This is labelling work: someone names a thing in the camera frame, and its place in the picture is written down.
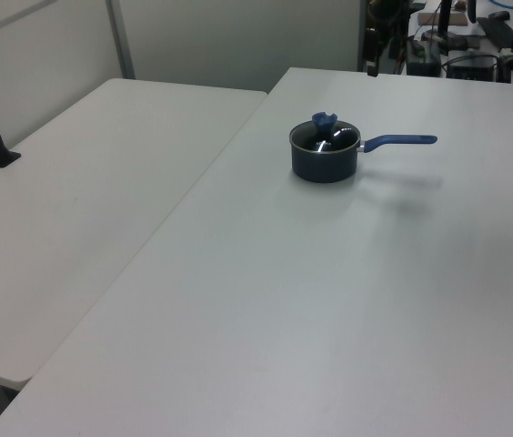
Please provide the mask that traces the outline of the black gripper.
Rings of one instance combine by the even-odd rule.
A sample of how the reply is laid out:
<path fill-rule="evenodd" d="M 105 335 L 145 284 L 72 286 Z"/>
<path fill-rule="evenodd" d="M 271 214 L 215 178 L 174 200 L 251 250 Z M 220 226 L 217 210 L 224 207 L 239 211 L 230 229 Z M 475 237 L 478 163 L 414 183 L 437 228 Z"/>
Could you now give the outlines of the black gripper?
<path fill-rule="evenodd" d="M 380 34 L 375 25 L 368 25 L 364 33 L 363 54 L 375 55 L 380 44 Z M 367 74 L 369 76 L 378 75 L 378 56 L 368 56 Z"/>

